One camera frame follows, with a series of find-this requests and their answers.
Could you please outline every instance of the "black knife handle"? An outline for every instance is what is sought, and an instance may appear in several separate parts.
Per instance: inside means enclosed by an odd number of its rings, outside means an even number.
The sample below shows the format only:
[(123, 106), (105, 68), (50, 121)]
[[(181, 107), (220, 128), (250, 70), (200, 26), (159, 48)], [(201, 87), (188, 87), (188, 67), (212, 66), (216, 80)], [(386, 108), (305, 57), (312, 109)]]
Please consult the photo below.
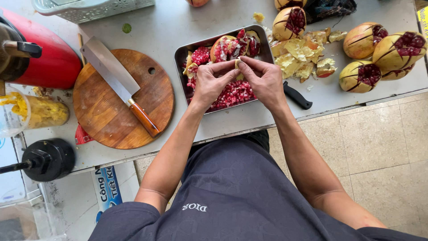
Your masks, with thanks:
[(298, 104), (302, 109), (309, 110), (312, 107), (312, 102), (307, 101), (302, 94), (300, 94), (297, 90), (288, 86), (288, 82), (285, 81), (283, 83), (284, 94), (290, 97), (296, 104)]

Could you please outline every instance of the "person's left hand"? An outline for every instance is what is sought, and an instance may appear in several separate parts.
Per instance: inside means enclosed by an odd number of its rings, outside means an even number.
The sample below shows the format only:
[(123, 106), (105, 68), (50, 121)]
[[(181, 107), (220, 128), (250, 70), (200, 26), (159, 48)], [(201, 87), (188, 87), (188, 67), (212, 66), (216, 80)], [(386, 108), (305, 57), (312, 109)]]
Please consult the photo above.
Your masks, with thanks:
[[(230, 71), (221, 77), (214, 76), (227, 70)], [(205, 113), (224, 87), (235, 80), (240, 73), (239, 69), (235, 69), (235, 60), (199, 66), (196, 74), (195, 93), (190, 103), (197, 105)]]

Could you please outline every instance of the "wooden knife handle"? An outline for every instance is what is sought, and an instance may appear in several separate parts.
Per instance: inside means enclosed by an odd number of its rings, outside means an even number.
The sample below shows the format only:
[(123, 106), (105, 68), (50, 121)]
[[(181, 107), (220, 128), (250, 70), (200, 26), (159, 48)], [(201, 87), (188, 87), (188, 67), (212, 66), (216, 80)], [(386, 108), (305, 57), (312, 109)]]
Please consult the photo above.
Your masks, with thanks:
[(159, 128), (153, 123), (147, 113), (141, 109), (140, 105), (134, 103), (129, 106), (129, 109), (137, 117), (141, 124), (143, 124), (143, 127), (152, 138), (156, 138), (161, 133)]

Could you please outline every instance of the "green leaf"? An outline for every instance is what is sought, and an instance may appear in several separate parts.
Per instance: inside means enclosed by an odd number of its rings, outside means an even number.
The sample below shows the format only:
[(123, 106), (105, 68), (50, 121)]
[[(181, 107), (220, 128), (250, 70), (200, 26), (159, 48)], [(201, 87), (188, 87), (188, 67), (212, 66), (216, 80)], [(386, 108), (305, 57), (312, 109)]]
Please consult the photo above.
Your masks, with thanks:
[(132, 27), (131, 27), (131, 25), (130, 25), (130, 24), (124, 24), (124, 25), (122, 26), (122, 31), (123, 31), (124, 33), (130, 33), (130, 32), (131, 32), (131, 30), (132, 30)]

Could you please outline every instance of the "tiled floor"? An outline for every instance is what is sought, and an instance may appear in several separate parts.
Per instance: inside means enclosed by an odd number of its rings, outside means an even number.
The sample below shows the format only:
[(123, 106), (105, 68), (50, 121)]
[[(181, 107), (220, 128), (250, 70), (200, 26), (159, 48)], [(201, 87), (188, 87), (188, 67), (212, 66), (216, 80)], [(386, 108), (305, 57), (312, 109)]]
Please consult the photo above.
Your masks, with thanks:
[[(352, 199), (389, 228), (428, 238), (428, 93), (299, 124)], [(276, 128), (268, 132), (293, 181)], [(152, 160), (135, 161), (139, 180)]]

